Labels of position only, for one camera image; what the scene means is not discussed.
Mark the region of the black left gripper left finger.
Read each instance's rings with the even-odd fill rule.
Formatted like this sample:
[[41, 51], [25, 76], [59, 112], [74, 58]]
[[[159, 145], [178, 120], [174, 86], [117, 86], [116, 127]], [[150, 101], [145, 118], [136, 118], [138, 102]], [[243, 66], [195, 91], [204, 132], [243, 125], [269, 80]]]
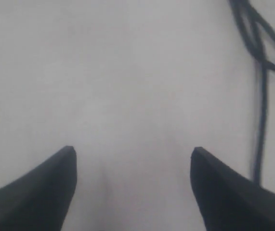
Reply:
[[59, 231], [77, 184], [77, 154], [65, 146], [0, 188], [0, 231]]

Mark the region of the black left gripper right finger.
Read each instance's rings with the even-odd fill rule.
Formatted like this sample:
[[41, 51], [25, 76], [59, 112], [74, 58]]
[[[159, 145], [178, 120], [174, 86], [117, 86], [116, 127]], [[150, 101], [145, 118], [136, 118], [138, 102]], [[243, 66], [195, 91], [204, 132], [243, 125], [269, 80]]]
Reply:
[[208, 231], [275, 231], [275, 193], [238, 174], [202, 147], [191, 155], [190, 182]]

